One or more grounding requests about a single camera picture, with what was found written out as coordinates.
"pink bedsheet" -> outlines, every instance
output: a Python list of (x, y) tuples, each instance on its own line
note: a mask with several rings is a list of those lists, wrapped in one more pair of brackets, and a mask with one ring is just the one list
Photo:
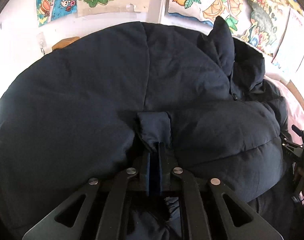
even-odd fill
[(281, 95), (286, 98), (287, 101), (287, 110), (288, 110), (288, 128), (289, 133), (292, 136), (292, 140), (294, 143), (302, 144), (302, 139), (299, 137), (295, 132), (292, 131), (291, 126), (295, 124), (299, 129), (304, 130), (304, 111), (295, 96), (288, 90), (288, 88), (283, 85), (281, 82), (273, 80), (267, 76), (264, 77), (265, 79), (271, 81), (274, 85), (276, 85)]

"silver bolt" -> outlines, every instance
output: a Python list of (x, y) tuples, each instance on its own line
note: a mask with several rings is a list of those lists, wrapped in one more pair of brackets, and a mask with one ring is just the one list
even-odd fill
[(211, 179), (211, 184), (213, 184), (213, 185), (217, 186), (217, 185), (220, 185), (220, 183), (221, 183), (221, 181), (217, 178)]
[(128, 168), (128, 169), (126, 170), (126, 173), (127, 173), (127, 174), (135, 174), (135, 173), (136, 173), (136, 169), (135, 169), (135, 168)]
[(181, 174), (183, 172), (183, 169), (180, 168), (180, 167), (176, 167), (176, 168), (173, 169), (173, 171), (174, 171), (175, 174)]
[(90, 178), (90, 179), (88, 180), (88, 183), (89, 183), (90, 185), (96, 185), (96, 184), (98, 183), (98, 178)]

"metal screw head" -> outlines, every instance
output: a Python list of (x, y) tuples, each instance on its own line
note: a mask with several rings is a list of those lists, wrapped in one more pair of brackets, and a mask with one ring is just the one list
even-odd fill
[(220, 185), (220, 183), (221, 183), (221, 181), (217, 178), (211, 179), (211, 184), (213, 184), (213, 185), (217, 186), (217, 185)]
[(88, 180), (88, 183), (89, 183), (90, 185), (96, 185), (96, 184), (98, 183), (98, 178), (90, 178), (90, 179)]
[(175, 167), (175, 168), (173, 169), (173, 171), (174, 171), (175, 174), (181, 174), (181, 173), (183, 172), (183, 169), (180, 168), (180, 167)]
[(136, 169), (135, 169), (135, 168), (128, 168), (128, 169), (126, 170), (126, 173), (127, 173), (127, 174), (135, 174), (135, 173), (136, 173)]

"black metal bracket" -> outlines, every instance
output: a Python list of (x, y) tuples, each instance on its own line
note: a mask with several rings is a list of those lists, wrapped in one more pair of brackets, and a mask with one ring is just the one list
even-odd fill
[[(94, 182), (90, 180), (31, 228), (22, 240), (78, 240), (82, 234), (99, 186), (100, 182), (98, 180)], [(80, 203), (81, 207), (76, 214), (74, 224), (70, 226), (60, 223), (58, 220), (59, 216), (77, 202)]]
[[(97, 214), (95, 217), (99, 221), (98, 226), (93, 228), (93, 233), (96, 234), (91, 235), (95, 236), (95, 240), (125, 240), (131, 194), (143, 191), (148, 195), (151, 176), (149, 170), (155, 168), (159, 173), (159, 179), (154, 181), (160, 184), (157, 187), (160, 189), (158, 194), (179, 197), (183, 240), (221, 240), (213, 236), (213, 215), (215, 219), (220, 218), (219, 223), (223, 225), (222, 232), (227, 240), (282, 240), (275, 229), (240, 201), (219, 179), (206, 182), (195, 178), (188, 170), (178, 167), (174, 156), (162, 143), (155, 156), (159, 160), (154, 160), (151, 165), (151, 155), (144, 153), (135, 161), (135, 165), (141, 164), (140, 167), (119, 172), (113, 181), (99, 182), (92, 178), (28, 231), (23, 240), (79, 240), (83, 236), (91, 206), (104, 188), (109, 190), (109, 194), (103, 204), (102, 215)], [(76, 218), (71, 224), (64, 224), (60, 217), (75, 203), (79, 204)], [(210, 212), (210, 216), (206, 212), (209, 206), (217, 210), (215, 214)]]

